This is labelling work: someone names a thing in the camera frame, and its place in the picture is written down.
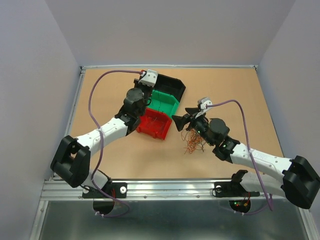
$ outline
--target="tan work surface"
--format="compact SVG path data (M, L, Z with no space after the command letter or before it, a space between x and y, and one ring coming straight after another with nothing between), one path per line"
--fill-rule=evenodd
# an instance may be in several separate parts
M88 114L88 98L93 84L111 69L88 69L85 72L70 135L83 135L96 128ZM186 90L176 115L184 115L185 108L197 106L197 101L210 97L213 103L238 100L244 110L252 148L282 156L278 138L256 71L250 68L170 68L153 69L158 73L182 80ZM92 97L92 113L100 125L118 113L126 93L133 88L137 74L112 73L97 85ZM235 103L211 109L208 118L223 119L230 128L229 135L246 143L241 112ZM204 152L185 153L174 122L165 140L154 139L144 133L133 132L104 148L100 170L114 179L168 179L168 178L230 178L241 165L219 160L207 144ZM99 153L91 156L91 168L97 164Z

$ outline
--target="white wall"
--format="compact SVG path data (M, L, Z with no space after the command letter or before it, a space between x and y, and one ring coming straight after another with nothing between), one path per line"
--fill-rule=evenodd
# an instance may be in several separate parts
M258 64L295 0L46 0L81 66Z
M44 0L0 1L0 239L29 239L78 64Z
M296 0L257 72L284 154L320 174L319 0ZM320 230L320 193L311 212Z

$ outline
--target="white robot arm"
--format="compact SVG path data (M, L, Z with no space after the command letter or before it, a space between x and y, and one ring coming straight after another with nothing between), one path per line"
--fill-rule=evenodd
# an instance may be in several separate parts
M205 97L198 101L197 107L186 108L187 114L184 116L172 116L178 131L182 131L188 124L186 130L196 130L210 146L214 147L212 152L220 160L264 173L259 175L260 181L257 174L240 170L232 176L230 182L215 183L215 196L239 197L248 192L265 192L285 197L292 204L309 209L320 189L320 177L310 163L301 156L290 159L273 156L252 148L249 152L245 144L228 135L230 129L223 120L212 118L209 121L205 117L206 112L212 107L228 102L236 102L240 106L235 100L213 105L211 100Z
M157 78L158 73L154 70L141 72L140 79L134 80L134 88L127 92L119 112L100 129L96 128L75 138L65 136L60 142L50 168L73 188L80 185L95 188L91 181L93 170L90 169L90 158L101 148L100 132L103 135L103 147L132 133L139 126L140 116L145 114L150 104ZM94 181L102 189L110 178L97 171Z

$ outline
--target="purple cable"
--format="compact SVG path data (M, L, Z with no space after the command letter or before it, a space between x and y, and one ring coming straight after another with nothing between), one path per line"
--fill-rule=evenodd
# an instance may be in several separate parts
M116 218L116 217L120 217L120 216L123 216L125 214L127 214L129 211L130 211L130 206L128 203L124 202L124 201L121 201L113 196L110 196L109 194L105 193L104 191L101 190L101 188L99 188L97 186L97 184L95 183L95 180L94 180L94 176L101 164L101 161L102 161L102 157L103 157L103 154L104 154L104 135L102 133L102 131L100 130L101 126L100 124L98 123L98 121L96 120L96 118L94 117L94 115L92 114L91 112L91 99L92 99L92 96L94 94L94 91L95 91L95 88L97 86L97 84L99 83L99 81L107 74L112 74L112 73L130 73L130 74L141 74L142 71L131 71L131 70L111 70L111 71L107 71L105 72L104 74L102 74L97 80L96 82L94 83L93 87L92 87L92 90L90 92L90 96L89 96L89 102L88 102L88 112L89 112L89 115L90 117L92 118L92 120L94 121L96 127L98 128L98 131L99 131L99 134L100 134L100 143L101 143L101 147L100 147L100 156L99 156L99 160L98 160L98 163L96 164L95 166L95 169L93 170L92 172L92 175L91 175L91 182L92 184L94 185L94 187L101 193L103 194L105 197L109 198L109 199L112 199L114 200L115 202L118 202L118 203L121 203L123 205L126 205L127 206L127 211L123 212L123 213L120 213L120 214L117 214L117 215L113 215L113 216L108 216L108 215L103 215L101 213L99 213L98 211L96 212L96 214L102 216L103 218Z
M250 216L250 215L258 214L258 213L262 212L263 210L265 210L267 207L268 207L268 204L264 205L262 208L260 208L256 211L244 213L244 215Z
M264 193L264 196L265 196L265 199L267 201L267 205L269 206L270 210L273 211L274 210L274 205L273 205L273 199L272 199L272 194L270 194L270 198L268 197L268 193L267 193L267 190L266 190L266 187L261 179L261 176L260 176L260 173L259 173L259 170L258 170L258 166L256 164L256 161L254 159L254 156L252 155L251 153L251 148L250 148L250 143L249 143L249 134L248 134L248 130L247 130L247 124L246 124L246 118L245 118L245 113L244 113L244 110L241 106L241 104L235 100L235 99L231 99L231 100L228 100L228 101L224 101L224 102L220 102L220 103L217 103L217 104L212 104L212 105L206 105L206 108L212 108L212 107L218 107L218 106L221 106L221 105L224 105L224 104L228 104L228 103L231 103L231 102L234 102L236 103L239 108L240 108L240 111L241 111L241 114L242 114L242 120L243 120L243 126L244 126L244 133L245 133L245 139L246 139L246 146L248 148L248 152L249 152L249 155L250 155L250 158L251 158L251 161L252 161L252 164L253 164L253 167L254 167L254 170L255 170L255 173L259 179L259 182L260 182L260 185L261 185L261 188L263 190L263 193Z

